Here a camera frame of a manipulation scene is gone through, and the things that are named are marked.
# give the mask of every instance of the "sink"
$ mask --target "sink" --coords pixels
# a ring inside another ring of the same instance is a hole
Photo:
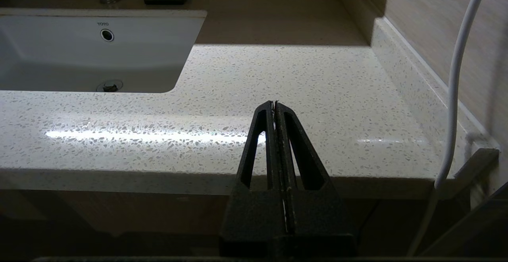
[[[0,90],[167,92],[206,16],[54,10],[0,16]]]

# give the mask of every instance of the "countertop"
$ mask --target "countertop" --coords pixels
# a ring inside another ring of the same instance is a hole
[[[272,20],[207,9],[167,93],[0,91],[1,188],[228,195],[267,100],[298,114],[332,177],[430,181],[439,160],[341,3],[272,7],[294,1]]]

